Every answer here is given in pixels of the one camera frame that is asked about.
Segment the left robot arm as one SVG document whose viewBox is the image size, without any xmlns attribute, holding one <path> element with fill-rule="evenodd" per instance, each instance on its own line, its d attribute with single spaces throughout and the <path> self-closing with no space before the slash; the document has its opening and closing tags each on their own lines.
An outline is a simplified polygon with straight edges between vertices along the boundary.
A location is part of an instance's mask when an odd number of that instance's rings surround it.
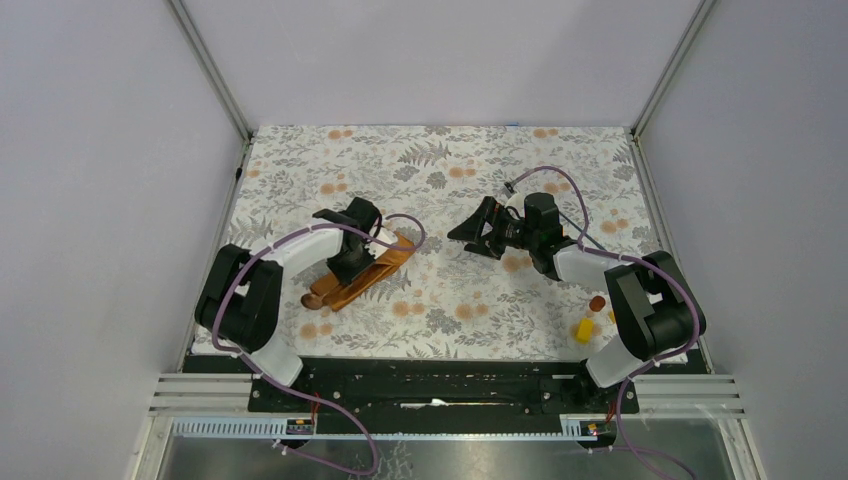
<svg viewBox="0 0 848 480">
<path fill-rule="evenodd" d="M 315 212 L 305 227 L 272 242 L 263 258 L 236 278 L 250 262 L 250 250 L 226 244 L 217 252 L 194 311 L 195 322 L 211 331 L 227 353 L 245 354 L 259 371 L 275 380 L 272 398 L 288 411 L 309 401 L 310 385 L 299 377 L 301 358 L 275 336 L 283 283 L 323 263 L 341 286 L 362 280 L 374 267 L 385 244 L 398 241 L 383 226 L 382 214 L 368 200 L 356 197 L 341 211 Z"/>
</svg>

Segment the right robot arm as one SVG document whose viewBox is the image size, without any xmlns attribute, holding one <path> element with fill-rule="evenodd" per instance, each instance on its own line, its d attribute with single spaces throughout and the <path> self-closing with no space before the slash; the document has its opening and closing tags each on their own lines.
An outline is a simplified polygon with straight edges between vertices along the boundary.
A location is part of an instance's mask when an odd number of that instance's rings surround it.
<svg viewBox="0 0 848 480">
<path fill-rule="evenodd" d="M 586 360 L 573 386 L 583 410 L 601 410 L 613 398 L 612 386 L 684 352 L 705 332 L 703 312 L 669 253 L 631 257 L 583 246 L 564 233 L 552 195 L 532 193 L 522 202 L 517 210 L 487 196 L 448 237 L 494 259 L 508 248 L 524 250 L 545 277 L 607 295 L 617 333 Z"/>
</svg>

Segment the orange cloth napkin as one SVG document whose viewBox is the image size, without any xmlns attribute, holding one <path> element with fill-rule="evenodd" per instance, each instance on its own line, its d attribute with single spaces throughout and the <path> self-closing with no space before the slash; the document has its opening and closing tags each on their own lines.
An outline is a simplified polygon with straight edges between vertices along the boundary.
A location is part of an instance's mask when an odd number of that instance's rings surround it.
<svg viewBox="0 0 848 480">
<path fill-rule="evenodd" d="M 332 311 L 339 311 L 360 297 L 370 287 L 397 272 L 412 257 L 414 251 L 387 249 L 379 255 L 372 254 L 376 257 L 376 262 L 351 285 L 343 286 L 340 284 L 329 270 L 328 274 L 316 280 L 309 287 L 307 293 L 322 295 L 325 300 L 324 307 L 328 307 Z"/>
</svg>

